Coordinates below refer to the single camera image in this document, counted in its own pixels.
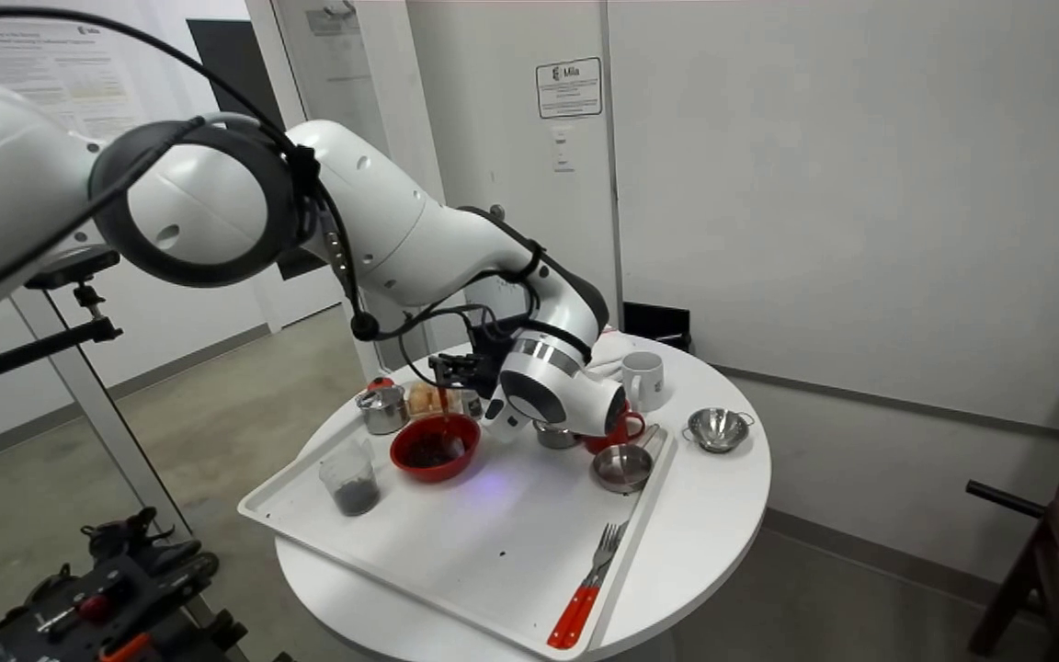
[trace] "robotic arm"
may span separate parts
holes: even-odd
[[[358,286],[422,310],[473,275],[502,274],[536,297],[495,377],[506,405],[576,433],[607,433],[625,393],[581,371],[607,325],[595,286],[506,223],[440,205],[334,122],[305,122],[287,141],[305,150],[276,150],[248,117],[212,117],[196,129],[163,122],[91,154],[0,89],[0,297],[33,274],[25,259],[38,248],[70,231],[68,220],[85,205],[85,183],[87,198],[108,198],[91,215],[101,231],[131,264],[171,282],[239,282],[285,252],[312,248],[334,263],[342,282],[352,274],[347,297],[358,312],[358,337],[384,337],[376,317],[358,307]],[[177,147],[125,195],[108,195],[164,143]]]

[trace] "white wall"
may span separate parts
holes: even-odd
[[[184,25],[184,16],[177,16],[177,4],[61,4],[61,9],[85,9],[119,16],[131,25],[142,25],[164,41],[174,41],[184,51],[193,48],[193,35]],[[216,4],[184,4],[188,16],[212,16],[212,19],[239,19],[239,0]],[[164,64],[163,57],[150,57],[142,48],[119,51],[125,60],[125,84],[141,101],[135,122],[150,117],[188,117],[200,109],[212,109],[212,97],[205,81],[196,73],[184,73],[179,68]],[[280,293],[285,282],[276,274],[266,274],[239,286],[220,290],[184,290],[158,282],[131,264],[119,264],[108,275],[96,280],[101,293],[108,297],[108,317],[125,331],[119,342],[108,345],[85,345],[101,377],[115,388],[125,379],[135,379],[150,367],[174,364],[188,352],[200,352],[220,337],[244,336],[251,329],[266,325],[266,297]],[[59,310],[77,325],[87,319],[70,290],[59,293]],[[12,307],[0,307],[0,348],[12,348],[19,342],[28,342],[25,325]],[[23,426],[43,411],[55,411],[70,405],[61,383],[49,364],[28,364],[23,371],[0,377],[0,433],[12,426]]]
[[[412,0],[430,129],[452,205],[503,205],[614,307],[607,114],[542,122],[532,71],[601,57],[601,4]],[[574,173],[554,173],[551,129],[570,129]]]
[[[565,238],[559,259],[612,286],[612,270],[601,264],[601,248],[612,243],[604,117],[574,122],[589,161],[565,176],[548,171],[548,129],[532,107],[536,64],[601,57],[601,9],[410,9],[448,201],[503,201],[520,230]],[[772,508],[967,573],[1000,578],[1031,524],[972,499],[962,481],[1048,498],[1059,475],[1053,439],[745,379],[738,388],[775,449]]]
[[[1033,524],[962,492],[972,477],[1048,499],[1059,439],[738,379],[775,458],[772,508],[1000,580]]]
[[[612,60],[628,293],[745,371],[1059,426],[1059,4],[612,4]]]

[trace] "gray floor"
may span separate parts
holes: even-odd
[[[122,409],[188,510],[220,553],[225,573],[205,603],[248,623],[253,662],[291,650],[299,662],[367,657],[318,624],[276,572],[270,536],[237,514],[237,499],[285,467],[338,409],[362,377],[338,317],[244,342],[163,377]],[[82,420],[49,426],[0,454],[0,615],[61,561],[85,561],[77,527],[131,510],[122,477]],[[839,561],[787,534],[765,534],[710,607],[628,662],[961,662],[980,603]],[[1040,634],[1020,624],[998,657],[1040,657]]]

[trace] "metal stand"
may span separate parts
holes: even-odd
[[[119,336],[122,331],[111,319],[96,317],[96,319],[87,319],[82,329],[70,329],[61,336],[49,336],[49,337],[38,337],[38,342],[25,342],[25,345],[14,345],[14,348],[0,352],[0,377],[14,371],[23,364],[43,361],[53,352],[61,352],[70,345],[108,342],[108,337],[119,337]]]
[[[53,293],[42,290],[14,290],[12,307],[25,319],[25,329],[43,336],[61,336],[68,319],[55,310]],[[158,470],[150,467],[146,454],[141,449],[135,433],[128,431],[125,417],[111,402],[108,388],[101,383],[96,367],[87,364],[85,348],[61,348],[49,356],[59,371],[70,399],[82,405],[87,426],[96,431],[101,445],[119,463],[125,485],[142,508],[158,508],[158,529],[174,529],[179,542],[196,542],[188,518],[174,504],[171,489],[163,485]]]

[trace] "door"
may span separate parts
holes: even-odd
[[[332,117],[440,198],[410,4],[270,0],[251,4],[251,24],[287,124]],[[400,319],[385,297],[364,293],[364,307],[384,329]],[[412,331],[410,352],[422,356],[461,337],[452,329]],[[400,364],[389,342],[358,345],[358,356],[364,377]]]

